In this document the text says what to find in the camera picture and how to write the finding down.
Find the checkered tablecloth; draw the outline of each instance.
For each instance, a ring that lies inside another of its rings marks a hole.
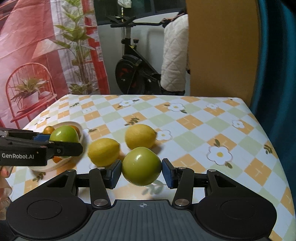
[[[63,121],[82,125],[84,146],[108,137],[120,143],[122,155],[129,149],[124,142],[126,128],[142,123],[157,131],[153,148],[160,159],[168,158],[175,167],[185,166],[205,173],[216,169],[273,203],[277,222],[270,238],[295,241],[295,211],[289,185],[278,156],[264,130],[239,98],[190,96],[66,95],[34,118],[25,129],[42,132],[46,126]],[[88,173],[94,165],[86,153],[48,173],[34,173],[15,167],[8,178],[15,200],[67,169]],[[162,174],[151,185],[137,187],[120,177],[115,199],[169,199],[175,190],[165,186]],[[90,202],[89,190],[80,189],[79,197]],[[194,202],[204,197],[202,188],[194,189]]]

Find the window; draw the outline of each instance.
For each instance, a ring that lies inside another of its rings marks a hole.
[[[124,15],[141,18],[178,12],[185,6],[185,0],[132,0],[132,7],[124,9]],[[98,25],[109,24],[108,15],[121,15],[121,7],[117,4],[117,0],[94,0],[94,8]]]

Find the green apple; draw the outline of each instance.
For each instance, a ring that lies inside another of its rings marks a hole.
[[[63,142],[79,142],[77,131],[70,126],[60,126],[56,128],[50,135],[50,141]]]
[[[131,150],[122,162],[122,174],[136,186],[146,186],[160,175],[162,165],[159,157],[145,147]]]

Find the ribbed gray surface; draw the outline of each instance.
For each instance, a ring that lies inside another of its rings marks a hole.
[[[95,211],[82,229],[60,241],[180,240],[222,239],[200,228],[189,211],[176,210],[167,201],[118,200],[111,209]]]

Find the teal curtain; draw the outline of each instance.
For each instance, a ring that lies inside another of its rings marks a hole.
[[[296,14],[258,0],[261,50],[251,111],[273,144],[296,203]]]

